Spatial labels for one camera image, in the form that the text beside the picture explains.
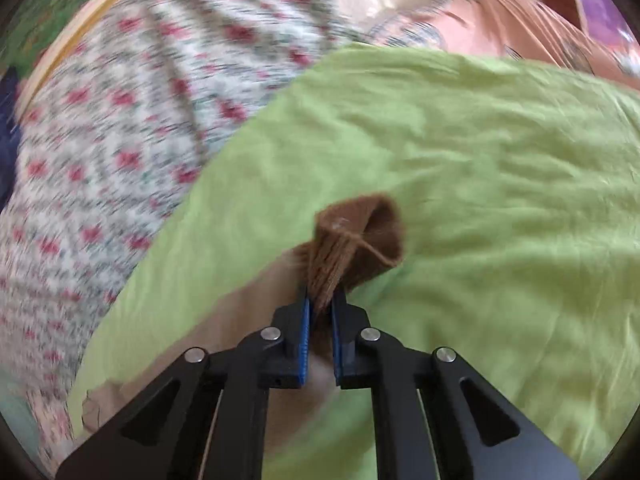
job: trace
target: metal screw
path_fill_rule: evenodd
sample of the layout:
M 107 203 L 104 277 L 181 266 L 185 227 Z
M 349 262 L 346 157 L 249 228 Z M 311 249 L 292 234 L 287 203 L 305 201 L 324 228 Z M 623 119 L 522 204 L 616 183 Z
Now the metal screw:
M 447 348 L 446 346 L 438 348 L 436 356 L 438 357 L 438 359 L 446 363 L 452 363 L 456 360 L 456 353 L 451 348 Z
M 206 355 L 205 351 L 202 348 L 194 347 L 194 348 L 189 348 L 184 353 L 184 359 L 188 363 L 199 363 L 204 359 L 205 355 Z
M 260 336 L 262 339 L 266 339 L 267 341 L 277 341 L 280 339 L 282 332 L 276 326 L 268 326 L 267 328 L 263 328 L 260 332 Z
M 364 341 L 377 341 L 380 339 L 380 330 L 373 327 L 363 328 L 362 332 L 360 332 L 360 337 L 363 338 Z

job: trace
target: green fabric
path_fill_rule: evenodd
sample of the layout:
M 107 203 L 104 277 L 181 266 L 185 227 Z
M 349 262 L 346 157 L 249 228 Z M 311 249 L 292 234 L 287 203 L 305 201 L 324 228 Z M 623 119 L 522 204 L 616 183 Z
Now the green fabric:
M 457 349 L 590 473 L 640 400 L 640 100 L 542 64 L 353 45 L 209 164 L 95 332 L 69 398 L 127 381 L 222 294 L 385 191 L 406 261 L 350 300 L 406 346 Z M 367 392 L 332 400 L 266 480 L 375 478 Z

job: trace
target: pink fabric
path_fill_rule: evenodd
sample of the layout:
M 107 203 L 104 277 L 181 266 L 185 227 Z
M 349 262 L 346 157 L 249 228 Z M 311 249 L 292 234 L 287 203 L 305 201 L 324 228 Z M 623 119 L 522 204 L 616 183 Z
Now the pink fabric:
M 537 0 L 437 0 L 370 31 L 374 44 L 533 59 L 640 90 L 635 51 L 613 53 Z

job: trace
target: white floral cloth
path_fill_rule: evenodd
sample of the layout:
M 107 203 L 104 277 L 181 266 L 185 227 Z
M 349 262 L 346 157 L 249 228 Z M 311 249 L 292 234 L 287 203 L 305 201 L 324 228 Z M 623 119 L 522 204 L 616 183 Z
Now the white floral cloth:
M 64 399 L 203 165 L 277 89 L 354 38 L 330 0 L 119 1 L 24 120 L 0 216 L 0 367 Z

